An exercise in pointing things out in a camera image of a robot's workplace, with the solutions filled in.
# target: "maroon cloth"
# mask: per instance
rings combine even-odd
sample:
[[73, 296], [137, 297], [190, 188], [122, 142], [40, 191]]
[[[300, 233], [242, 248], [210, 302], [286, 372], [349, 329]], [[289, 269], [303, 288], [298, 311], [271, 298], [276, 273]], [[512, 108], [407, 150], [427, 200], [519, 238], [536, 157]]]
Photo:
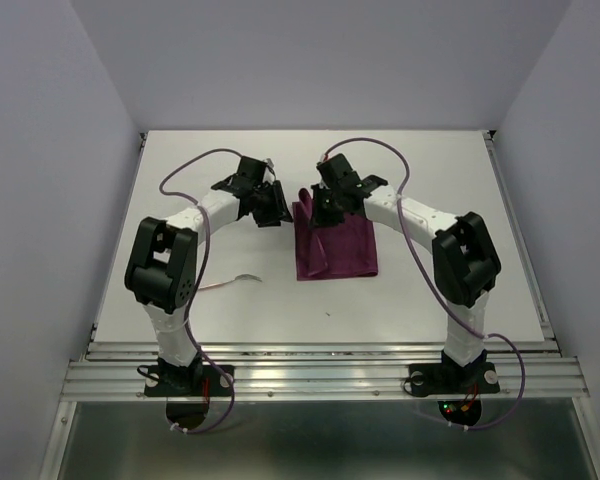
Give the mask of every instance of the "maroon cloth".
[[373, 223], [345, 214], [345, 221], [329, 228], [310, 228], [313, 200], [302, 189], [293, 202], [298, 280], [375, 277], [378, 255]]

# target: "white table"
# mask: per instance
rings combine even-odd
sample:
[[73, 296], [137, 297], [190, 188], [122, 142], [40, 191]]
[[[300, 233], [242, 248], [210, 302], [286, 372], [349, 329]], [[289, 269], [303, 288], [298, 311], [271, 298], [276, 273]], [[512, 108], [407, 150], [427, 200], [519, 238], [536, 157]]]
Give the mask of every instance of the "white table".
[[[315, 164], [333, 143], [352, 136], [385, 140], [409, 160], [406, 193], [440, 210], [482, 215], [502, 261], [487, 307], [486, 330], [513, 341], [542, 341], [539, 317], [481, 132], [439, 131], [152, 131], [148, 135], [126, 214], [95, 342], [155, 342], [142, 306], [124, 288], [124, 271], [136, 229], [146, 216], [166, 217], [185, 208], [166, 198], [158, 183], [175, 167], [217, 147], [271, 158], [287, 203], [301, 187], [319, 181]], [[364, 177], [376, 174], [397, 187], [404, 170], [376, 145], [351, 144], [340, 152]], [[201, 198], [209, 187], [235, 172], [237, 159], [219, 154], [197, 162], [169, 188]], [[212, 238], [203, 284], [240, 273], [264, 283], [237, 282], [201, 292], [192, 309], [193, 329], [205, 343], [443, 342], [446, 315], [427, 290], [404, 239], [376, 225], [379, 275], [331, 281], [296, 281], [291, 224], [259, 229], [251, 218], [223, 228]], [[419, 250], [425, 264], [431, 258]]]

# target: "wall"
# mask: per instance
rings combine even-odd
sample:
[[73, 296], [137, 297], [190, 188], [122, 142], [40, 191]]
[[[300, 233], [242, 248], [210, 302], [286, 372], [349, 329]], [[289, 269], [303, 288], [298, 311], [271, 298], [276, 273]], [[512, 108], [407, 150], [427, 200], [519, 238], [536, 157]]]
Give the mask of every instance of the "wall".
[[0, 479], [37, 478], [137, 140], [69, 3], [0, 1]]
[[564, 350], [600, 421], [600, 0], [576, 0], [496, 136]]
[[73, 0], [143, 130], [495, 128], [568, 0]]

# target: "fabric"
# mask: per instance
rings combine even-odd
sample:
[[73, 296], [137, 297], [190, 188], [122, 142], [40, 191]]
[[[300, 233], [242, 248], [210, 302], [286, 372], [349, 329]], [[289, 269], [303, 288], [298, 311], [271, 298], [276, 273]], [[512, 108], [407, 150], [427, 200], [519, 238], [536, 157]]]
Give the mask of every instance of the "fabric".
[[378, 255], [373, 223], [357, 215], [345, 215], [336, 227], [310, 227], [313, 200], [302, 189], [293, 203], [298, 280], [374, 277]]

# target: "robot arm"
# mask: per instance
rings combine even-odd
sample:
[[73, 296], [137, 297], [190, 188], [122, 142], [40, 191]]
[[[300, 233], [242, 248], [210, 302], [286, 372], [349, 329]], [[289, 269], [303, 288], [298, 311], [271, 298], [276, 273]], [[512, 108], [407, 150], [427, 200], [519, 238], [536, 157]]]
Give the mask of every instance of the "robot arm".
[[[200, 200], [209, 216], [211, 234], [249, 214], [259, 227], [291, 221], [282, 186], [269, 178], [269, 170], [266, 161], [241, 157], [238, 171], [211, 187]], [[203, 216], [195, 207], [162, 220], [145, 218], [125, 273], [126, 288], [144, 305], [156, 332], [158, 367], [152, 373], [169, 385], [171, 395], [185, 395], [201, 376], [200, 356], [184, 327], [204, 228]], [[169, 258], [163, 261], [158, 254], [165, 252]], [[160, 385], [157, 390], [164, 391]]]
[[[322, 183], [312, 186], [315, 227], [336, 225], [344, 221], [345, 213], [350, 213], [402, 233], [398, 197], [386, 180], [374, 175], [360, 179], [342, 154], [319, 163], [317, 168]], [[482, 218], [472, 212], [464, 216], [441, 212], [410, 198], [403, 199], [402, 213], [411, 239], [433, 257], [435, 283], [447, 306], [474, 331], [482, 333], [488, 292], [501, 270]], [[429, 384], [422, 389], [412, 386], [415, 393], [455, 393], [449, 390], [473, 385], [487, 365], [482, 338], [469, 333], [450, 316], [441, 365], [445, 367], [441, 376], [446, 385]], [[488, 387], [481, 391], [488, 393]]]

